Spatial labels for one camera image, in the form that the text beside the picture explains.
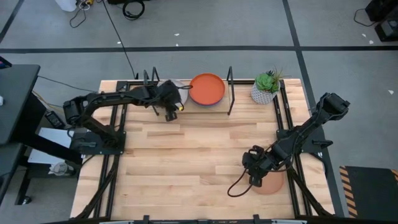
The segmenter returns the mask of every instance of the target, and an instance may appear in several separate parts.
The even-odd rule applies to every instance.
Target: succulent
[[[269,70],[256,77],[257,88],[259,90],[275,93],[279,90],[278,82],[281,78],[282,71],[278,72],[276,68],[274,70]]]

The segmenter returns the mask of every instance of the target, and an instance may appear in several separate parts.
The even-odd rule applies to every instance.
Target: floor
[[[369,1],[151,0],[136,21],[106,3],[117,34],[99,3],[72,29],[68,22],[76,11],[61,11],[55,1],[3,0],[0,54],[12,63],[39,64],[43,77],[91,90],[104,79],[133,78],[120,41],[139,74],[156,66],[168,78],[203,72],[225,77],[231,65],[234,77],[253,78],[274,66],[283,68],[286,77],[302,79],[309,107],[326,91],[351,102],[344,120],[324,126],[326,138],[334,141],[329,147],[333,170],[340,165],[398,169],[398,42],[382,43],[373,27],[353,21],[354,11]],[[370,23],[363,11],[358,20]],[[55,105],[86,93],[41,78],[34,89]],[[14,176],[0,207],[3,220],[68,218],[75,180],[35,180],[29,192],[36,200],[18,207],[13,201],[22,175]],[[330,183],[339,178],[334,175]],[[345,200],[341,189],[339,181],[331,187],[337,203],[339,197]],[[338,204],[336,212],[347,215],[346,206]]]

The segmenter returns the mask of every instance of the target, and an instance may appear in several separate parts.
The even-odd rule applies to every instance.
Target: black desk
[[[26,166],[24,146],[30,146],[51,156],[76,165],[81,155],[57,143],[38,136],[35,132],[46,112],[45,106],[32,94],[40,67],[13,65],[0,70],[0,203],[18,164]]]

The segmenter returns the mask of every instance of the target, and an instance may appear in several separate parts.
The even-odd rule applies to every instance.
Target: wooden table
[[[117,81],[102,81],[101,91],[114,91]],[[286,79],[294,125],[310,115],[299,79]],[[250,97],[251,85],[235,85],[235,104],[226,113],[184,113],[166,123],[151,108],[129,106],[126,149],[121,156],[112,220],[293,218],[289,187],[271,195],[250,190],[238,198],[227,196],[228,187],[241,175],[242,154],[254,144],[267,147],[276,140],[274,105],[258,105]],[[100,108],[95,118],[109,124],[111,108]],[[284,127],[287,128],[284,110]],[[322,163],[301,155],[310,191],[326,210],[333,205]],[[78,215],[98,188],[103,156],[95,156],[80,172],[71,217]],[[248,187],[242,181],[233,190]],[[300,211],[304,214],[299,188]],[[108,193],[103,197],[104,215]]]

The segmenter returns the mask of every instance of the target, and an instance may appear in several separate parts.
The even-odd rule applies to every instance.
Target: gray floor
[[[11,14],[14,0],[3,0],[0,29]],[[288,0],[301,46],[397,45],[379,41],[372,27],[353,22],[354,11],[370,0]],[[108,5],[126,47],[175,47],[264,45],[293,46],[284,5],[280,0],[152,0],[137,21],[127,21],[118,7]],[[55,1],[25,0],[1,49],[78,49],[120,48],[119,39],[102,4],[87,11],[87,20],[72,29],[69,19],[75,12],[63,12]],[[361,12],[358,19],[369,22]],[[222,77],[233,66],[236,78],[253,78],[274,66],[283,68],[287,77],[302,78],[294,51],[175,51],[128,52],[136,73],[157,67],[168,78],[191,78],[213,72]],[[100,80],[132,78],[122,52],[1,54],[12,63],[36,63],[40,75],[95,90]],[[325,125],[325,134],[335,144],[330,147],[333,167],[366,166],[398,169],[395,127],[398,115],[398,51],[304,52],[316,99],[336,92],[351,102],[343,121]],[[35,88],[49,103],[85,94],[47,80],[39,79]],[[36,200],[15,206],[16,174],[0,217],[7,223],[43,223],[66,220],[76,186],[72,180],[35,180],[29,192]]]

